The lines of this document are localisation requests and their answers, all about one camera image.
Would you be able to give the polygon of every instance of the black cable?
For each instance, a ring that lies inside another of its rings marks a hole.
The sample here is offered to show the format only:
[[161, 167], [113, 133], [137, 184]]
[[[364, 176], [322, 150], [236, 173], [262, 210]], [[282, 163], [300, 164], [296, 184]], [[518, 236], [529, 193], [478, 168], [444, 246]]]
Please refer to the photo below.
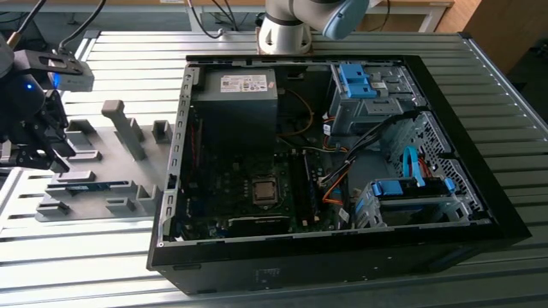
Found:
[[230, 16], [232, 16], [233, 29], [234, 29], [234, 31], [240, 31], [240, 30], [238, 30], [238, 25], [236, 24], [236, 18], [234, 18], [234, 16], [233, 16], [233, 12], [232, 12], [232, 8], [230, 8], [230, 5], [229, 5], [229, 3], [228, 3], [228, 0], [224, 0], [224, 4], [226, 5], [228, 12], [230, 13]]
[[348, 213], [348, 222], [344, 220], [342, 230], [352, 229], [353, 222], [353, 206], [350, 203], [350, 192], [348, 191], [348, 177], [345, 176], [341, 182], [338, 183], [338, 189], [341, 190], [341, 200], [342, 200], [342, 209]]
[[102, 10], [104, 5], [106, 4], [106, 0], [101, 0], [98, 2], [97, 7], [94, 8], [94, 11], [92, 15], [89, 15], [88, 19], [85, 22], [80, 25], [80, 27], [76, 29], [76, 31], [58, 43], [58, 53], [61, 53], [65, 49], [66, 44], [76, 39], [76, 37], [80, 35], [80, 33], [84, 32], [85, 28], [89, 26], [89, 24], [93, 22], [94, 18], [97, 17], [98, 13]]
[[242, 23], [245, 22], [245, 19], [248, 19], [249, 13], [245, 13], [245, 16], [242, 17], [242, 20], [238, 24], [238, 27], [242, 25]]
[[[222, 19], [220, 19], [213, 13], [208, 13], [208, 14], [214, 18], [214, 20], [216, 20], [218, 23], [222, 23], [222, 24], [226, 23], [226, 21], [224, 21]], [[249, 16], [249, 13], [245, 13], [245, 16], [242, 17], [242, 19], [241, 19], [241, 21], [240, 21], [240, 23], [238, 23], [238, 27], [241, 27], [242, 23], [245, 22], [245, 19], [248, 19], [248, 16]]]
[[21, 20], [21, 19], [24, 18], [24, 16], [26, 16], [26, 15], [28, 15], [28, 13], [24, 13], [21, 16], [18, 16], [18, 17], [14, 18], [14, 19], [10, 19], [9, 21], [0, 21], [0, 24], [6, 24], [8, 22], [18, 21], [18, 20]]
[[214, 18], [214, 20], [216, 21], [218, 21], [220, 23], [222, 23], [222, 24], [225, 24], [226, 22], [222, 20], [222, 19], [220, 19], [213, 13], [208, 13], [213, 18]]
[[352, 163], [357, 158], [356, 153], [378, 141], [381, 137], [380, 133], [385, 128], [388, 128], [388, 126], [404, 119], [414, 119], [418, 114], [420, 111], [417, 110], [406, 111], [402, 114], [390, 116], [377, 125], [374, 125], [374, 127], [362, 134], [356, 143], [352, 145], [352, 148], [348, 150], [344, 156], [344, 162], [341, 166], [322, 178], [321, 182], [326, 183], [326, 181], [329, 181], [338, 173], [342, 173], [346, 168], [352, 166]]
[[21, 34], [25, 30], [28, 25], [30, 24], [30, 21], [33, 20], [37, 12], [40, 11], [41, 7], [44, 6], [46, 0], [40, 0], [37, 1], [34, 7], [32, 8], [30, 13], [26, 16], [25, 21], [22, 22], [22, 24], [18, 27], [17, 33]]
[[385, 16], [384, 16], [384, 22], [382, 22], [382, 24], [380, 25], [380, 26], [377, 26], [376, 28], [372, 28], [370, 30], [368, 30], [366, 32], [370, 32], [370, 31], [374, 31], [374, 30], [378, 30], [380, 29], [380, 31], [382, 31], [382, 29], [384, 29], [384, 26], [386, 25], [386, 22], [388, 22], [388, 18], [390, 17], [390, 0], [386, 0], [386, 14], [385, 14]]
[[230, 16], [230, 15], [226, 13], [226, 11], [222, 9], [222, 6], [218, 4], [218, 2], [217, 2], [216, 0], [212, 0], [212, 1], [213, 1], [213, 3], [214, 3], [216, 7], [221, 10], [224, 16], [226, 16], [228, 20], [232, 22], [233, 29], [236, 30], [236, 28], [237, 28], [236, 20], [232, 19], [232, 16]]
[[212, 39], [216, 40], [218, 37], [221, 37], [222, 33], [218, 33], [217, 35], [210, 35], [210, 34], [205, 31], [204, 25], [202, 25], [202, 23], [200, 22], [200, 18], [197, 17], [197, 14], [196, 14], [194, 6], [192, 5], [192, 0], [188, 0], [188, 6], [190, 7], [190, 11], [192, 11], [192, 14], [194, 15], [194, 18], [196, 18], [196, 21], [197, 21], [197, 25], [200, 26], [200, 29], [202, 30], [204, 34], [205, 34], [208, 37], [210, 37]]

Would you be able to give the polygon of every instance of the motherboard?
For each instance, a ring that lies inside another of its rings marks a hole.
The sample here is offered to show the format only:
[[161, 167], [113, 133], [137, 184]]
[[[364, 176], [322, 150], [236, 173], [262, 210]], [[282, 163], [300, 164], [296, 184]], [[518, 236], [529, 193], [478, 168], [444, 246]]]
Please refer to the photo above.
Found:
[[321, 204], [321, 156], [310, 151], [210, 157], [200, 183], [189, 183], [181, 232], [189, 239], [333, 230], [334, 210]]

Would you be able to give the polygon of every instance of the white label sticker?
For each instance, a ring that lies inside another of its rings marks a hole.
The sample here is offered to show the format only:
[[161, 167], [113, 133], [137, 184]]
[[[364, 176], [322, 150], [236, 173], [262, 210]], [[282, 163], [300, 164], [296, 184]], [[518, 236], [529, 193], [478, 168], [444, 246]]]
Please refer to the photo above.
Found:
[[370, 85], [373, 86], [373, 88], [376, 89], [388, 89], [386, 88], [386, 84], [384, 82], [372, 82]]
[[348, 222], [348, 218], [350, 218], [350, 215], [345, 212], [342, 208], [338, 210], [338, 216], [342, 218], [345, 222]]
[[332, 135], [332, 127], [324, 124], [324, 134], [330, 136]]
[[85, 191], [89, 189], [89, 187], [88, 186], [68, 186], [66, 189], [69, 191]]
[[181, 3], [181, 4], [184, 4], [185, 1], [184, 0], [160, 0], [160, 3]]
[[266, 92], [266, 75], [225, 75], [221, 92]]

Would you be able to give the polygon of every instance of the yellow wire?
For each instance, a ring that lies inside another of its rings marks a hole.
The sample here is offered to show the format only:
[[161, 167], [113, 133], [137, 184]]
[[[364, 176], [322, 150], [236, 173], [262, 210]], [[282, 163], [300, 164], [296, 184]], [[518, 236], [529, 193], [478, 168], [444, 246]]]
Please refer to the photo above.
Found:
[[280, 137], [289, 137], [289, 136], [298, 135], [300, 133], [304, 133], [308, 130], [308, 128], [312, 126], [312, 123], [314, 122], [314, 113], [312, 112], [312, 108], [309, 107], [308, 102], [304, 100], [304, 98], [300, 97], [297, 92], [294, 92], [293, 90], [286, 89], [285, 91], [292, 93], [292, 95], [294, 95], [297, 97], [297, 99], [302, 102], [302, 104], [306, 106], [309, 119], [308, 119], [308, 125], [306, 125], [306, 127], [304, 127], [304, 129], [301, 129], [297, 132], [292, 132], [292, 133], [280, 133], [278, 134]]

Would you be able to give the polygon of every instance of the blue led light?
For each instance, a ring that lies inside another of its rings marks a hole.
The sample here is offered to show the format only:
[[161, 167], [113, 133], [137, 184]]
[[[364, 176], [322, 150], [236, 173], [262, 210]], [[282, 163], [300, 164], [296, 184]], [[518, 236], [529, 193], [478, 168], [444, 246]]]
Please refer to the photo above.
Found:
[[53, 88], [58, 88], [58, 84], [61, 83], [61, 75], [57, 73], [53, 73]]

